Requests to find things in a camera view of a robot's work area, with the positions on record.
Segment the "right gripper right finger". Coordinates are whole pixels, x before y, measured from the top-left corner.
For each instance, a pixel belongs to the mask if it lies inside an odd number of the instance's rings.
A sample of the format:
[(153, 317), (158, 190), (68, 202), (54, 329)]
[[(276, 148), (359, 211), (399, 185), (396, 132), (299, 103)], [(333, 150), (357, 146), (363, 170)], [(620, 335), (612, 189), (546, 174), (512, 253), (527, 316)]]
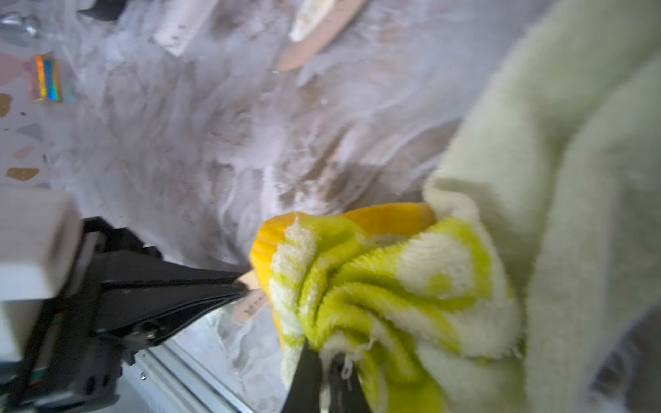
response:
[(330, 413), (371, 413), (353, 361), (337, 354), (330, 364)]

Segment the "yellow green white cloth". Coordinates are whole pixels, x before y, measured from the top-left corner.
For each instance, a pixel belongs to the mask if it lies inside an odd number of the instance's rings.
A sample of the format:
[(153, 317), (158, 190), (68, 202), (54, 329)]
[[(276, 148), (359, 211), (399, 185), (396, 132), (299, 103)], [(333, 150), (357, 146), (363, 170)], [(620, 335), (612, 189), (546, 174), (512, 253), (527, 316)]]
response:
[(273, 218), (251, 263), (320, 412), (337, 354), (372, 412), (659, 411), (659, 2), (557, 2), (422, 202)]

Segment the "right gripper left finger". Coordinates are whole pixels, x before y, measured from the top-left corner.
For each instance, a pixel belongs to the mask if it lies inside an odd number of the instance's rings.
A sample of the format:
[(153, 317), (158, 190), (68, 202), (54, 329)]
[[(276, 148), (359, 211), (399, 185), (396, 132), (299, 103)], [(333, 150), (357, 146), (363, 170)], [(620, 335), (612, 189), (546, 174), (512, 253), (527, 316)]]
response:
[(322, 379), (321, 360), (306, 341), (281, 413), (320, 413)]

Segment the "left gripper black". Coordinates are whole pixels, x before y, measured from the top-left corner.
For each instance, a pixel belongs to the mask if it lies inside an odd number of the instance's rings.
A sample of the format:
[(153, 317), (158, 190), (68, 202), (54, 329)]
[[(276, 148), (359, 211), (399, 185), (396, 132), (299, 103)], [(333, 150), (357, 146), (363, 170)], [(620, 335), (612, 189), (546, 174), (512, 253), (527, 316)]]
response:
[(27, 354), (1, 375), (4, 412), (87, 412), (114, 404), (124, 361), (243, 298), (238, 275), (190, 268), (127, 228), (84, 220), (70, 280), (42, 307)]

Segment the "black watch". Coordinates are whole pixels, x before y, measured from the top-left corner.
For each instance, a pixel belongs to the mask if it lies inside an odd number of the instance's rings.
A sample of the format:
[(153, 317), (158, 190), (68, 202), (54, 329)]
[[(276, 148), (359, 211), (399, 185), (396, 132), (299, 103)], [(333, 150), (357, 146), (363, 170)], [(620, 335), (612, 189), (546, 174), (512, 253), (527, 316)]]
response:
[(79, 15), (99, 22), (116, 22), (127, 7), (127, 0), (96, 0), (91, 7), (78, 10)]

